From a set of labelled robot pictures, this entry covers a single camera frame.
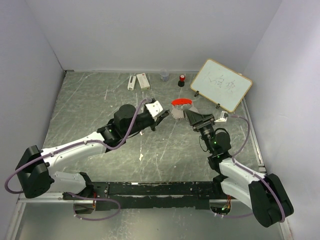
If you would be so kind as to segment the red handled metal key holder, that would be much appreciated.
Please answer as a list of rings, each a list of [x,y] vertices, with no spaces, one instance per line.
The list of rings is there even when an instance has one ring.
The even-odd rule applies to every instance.
[[[193,101],[189,98],[177,98],[171,102],[171,116],[176,120],[186,118],[185,110],[198,113],[198,109],[194,106]]]

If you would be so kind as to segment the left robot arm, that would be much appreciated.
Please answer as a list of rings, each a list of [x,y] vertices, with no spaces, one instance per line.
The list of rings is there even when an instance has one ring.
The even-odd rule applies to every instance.
[[[158,101],[144,105],[141,113],[133,105],[125,104],[106,125],[83,138],[51,148],[28,147],[16,166],[24,196],[32,199],[49,192],[71,192],[83,200],[89,199],[94,188],[88,175],[65,173],[61,169],[78,160],[116,150],[146,128],[155,131],[169,114]]]

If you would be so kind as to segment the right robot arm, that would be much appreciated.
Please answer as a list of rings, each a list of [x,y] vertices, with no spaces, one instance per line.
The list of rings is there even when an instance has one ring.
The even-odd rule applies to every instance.
[[[223,199],[226,195],[236,198],[249,207],[256,220],[266,228],[284,222],[294,213],[294,207],[277,175],[252,170],[229,153],[231,136],[225,128],[214,128],[213,115],[192,110],[185,110],[184,114],[207,147],[210,168],[218,173],[212,186],[216,198]]]

